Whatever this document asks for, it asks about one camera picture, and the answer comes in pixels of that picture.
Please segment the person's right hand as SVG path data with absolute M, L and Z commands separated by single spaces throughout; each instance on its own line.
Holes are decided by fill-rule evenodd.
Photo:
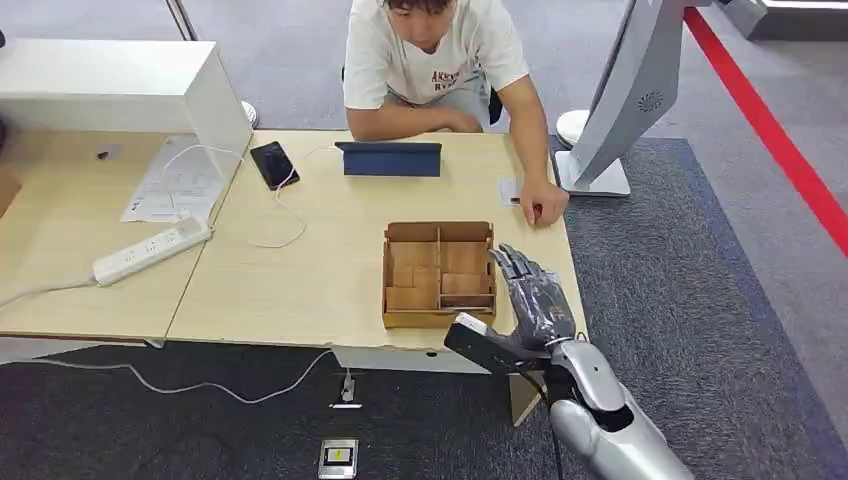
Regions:
M 446 127 L 457 133 L 481 133 L 483 127 L 480 122 L 471 114 L 448 108 L 446 111 Z

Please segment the person's left hand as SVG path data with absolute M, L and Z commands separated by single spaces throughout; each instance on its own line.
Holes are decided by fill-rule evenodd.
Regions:
M 526 222 L 536 228 L 548 227 L 559 221 L 567 206 L 569 194 L 546 179 L 525 178 L 519 205 Z

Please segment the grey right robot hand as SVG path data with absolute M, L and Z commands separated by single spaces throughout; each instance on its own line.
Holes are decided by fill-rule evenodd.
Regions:
M 523 252 L 501 243 L 489 250 L 508 289 L 521 344 L 546 350 L 561 340 L 577 338 L 576 323 L 558 277 Z

